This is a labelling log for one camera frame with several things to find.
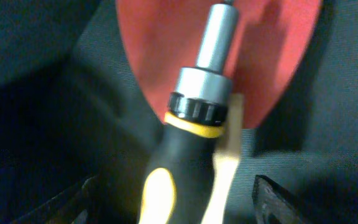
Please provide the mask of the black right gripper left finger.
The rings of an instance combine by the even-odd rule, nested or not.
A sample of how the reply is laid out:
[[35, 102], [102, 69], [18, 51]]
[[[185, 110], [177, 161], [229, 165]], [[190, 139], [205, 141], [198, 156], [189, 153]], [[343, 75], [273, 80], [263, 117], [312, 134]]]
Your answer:
[[99, 176], [86, 177], [12, 223], [97, 223], [98, 190]]

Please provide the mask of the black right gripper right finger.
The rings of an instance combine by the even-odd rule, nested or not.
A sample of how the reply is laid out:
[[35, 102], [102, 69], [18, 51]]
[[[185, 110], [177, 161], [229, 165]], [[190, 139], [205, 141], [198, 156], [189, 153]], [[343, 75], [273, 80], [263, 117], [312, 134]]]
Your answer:
[[255, 176], [252, 200], [258, 224], [316, 223], [313, 209], [266, 175]]

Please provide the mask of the black yellow ratchet screwdriver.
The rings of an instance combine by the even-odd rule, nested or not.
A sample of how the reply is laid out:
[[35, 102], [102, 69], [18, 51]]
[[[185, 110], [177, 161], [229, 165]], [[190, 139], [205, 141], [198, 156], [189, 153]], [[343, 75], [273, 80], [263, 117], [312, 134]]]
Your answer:
[[214, 183], [213, 153], [224, 133], [232, 81], [223, 75], [239, 18], [233, 1], [213, 4], [196, 63], [183, 67], [147, 166], [139, 224], [201, 223]]

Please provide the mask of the orange spatula with wooden handle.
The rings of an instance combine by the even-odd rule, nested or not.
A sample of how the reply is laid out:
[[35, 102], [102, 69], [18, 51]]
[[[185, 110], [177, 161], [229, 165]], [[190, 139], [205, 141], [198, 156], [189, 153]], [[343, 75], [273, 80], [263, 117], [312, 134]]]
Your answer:
[[[240, 160], [242, 128], [254, 128], [284, 92], [315, 27], [321, 0], [236, 1], [239, 27], [224, 66], [235, 79], [229, 131], [213, 157], [215, 181], [203, 223], [222, 223]], [[195, 58], [209, 0], [118, 0], [127, 58], [158, 117], [180, 66]]]

